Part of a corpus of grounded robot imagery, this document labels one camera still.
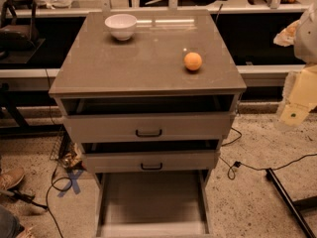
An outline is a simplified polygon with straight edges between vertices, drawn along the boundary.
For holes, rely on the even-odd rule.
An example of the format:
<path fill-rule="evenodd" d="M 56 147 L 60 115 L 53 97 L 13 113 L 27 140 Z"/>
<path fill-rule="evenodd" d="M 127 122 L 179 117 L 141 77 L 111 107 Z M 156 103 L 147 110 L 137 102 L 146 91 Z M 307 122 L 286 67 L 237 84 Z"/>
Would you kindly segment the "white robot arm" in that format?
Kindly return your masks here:
<path fill-rule="evenodd" d="M 291 71 L 284 82 L 275 127 L 286 131 L 298 127 L 317 107 L 317 8 L 311 4 L 299 20 L 275 36 L 282 47 L 293 46 L 294 55 L 305 62 L 301 71 Z"/>

